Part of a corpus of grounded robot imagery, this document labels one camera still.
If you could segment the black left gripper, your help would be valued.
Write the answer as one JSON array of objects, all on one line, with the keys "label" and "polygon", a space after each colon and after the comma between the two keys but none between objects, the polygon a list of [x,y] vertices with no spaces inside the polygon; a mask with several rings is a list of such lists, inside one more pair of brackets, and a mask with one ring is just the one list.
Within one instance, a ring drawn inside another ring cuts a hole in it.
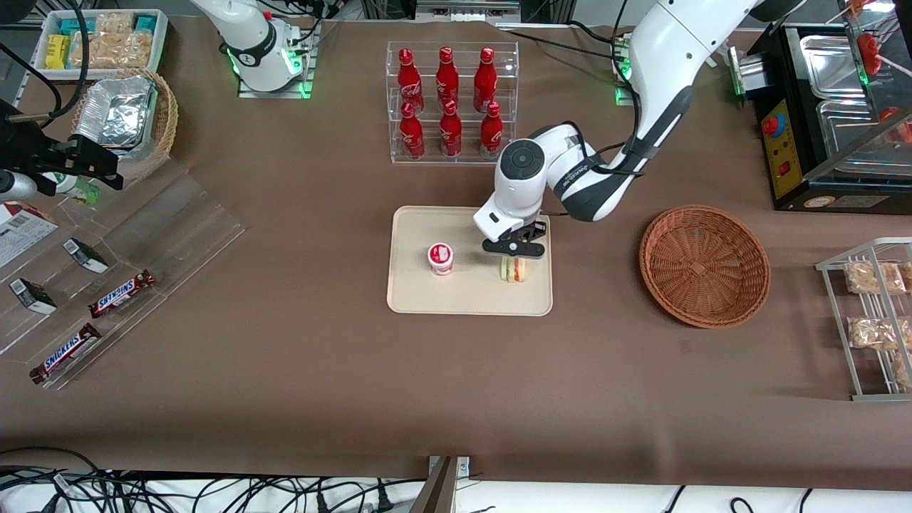
[{"label": "black left gripper", "polygon": [[515,257],[516,245],[524,247],[522,253],[525,259],[541,259],[545,255],[545,246],[539,240],[546,235],[547,222],[537,220],[515,230],[504,231],[495,242],[483,240],[482,249],[488,254]]}]

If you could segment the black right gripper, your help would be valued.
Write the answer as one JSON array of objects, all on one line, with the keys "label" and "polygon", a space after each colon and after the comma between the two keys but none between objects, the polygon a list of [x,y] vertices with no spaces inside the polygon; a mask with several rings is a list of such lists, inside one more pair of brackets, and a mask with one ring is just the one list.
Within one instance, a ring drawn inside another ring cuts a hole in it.
[{"label": "black right gripper", "polygon": [[118,174],[118,156],[89,138],[72,138],[68,142],[51,144],[25,161],[25,175],[35,183],[37,192],[45,196],[56,195],[56,180],[45,173],[89,177],[114,190],[122,190],[125,180]]}]

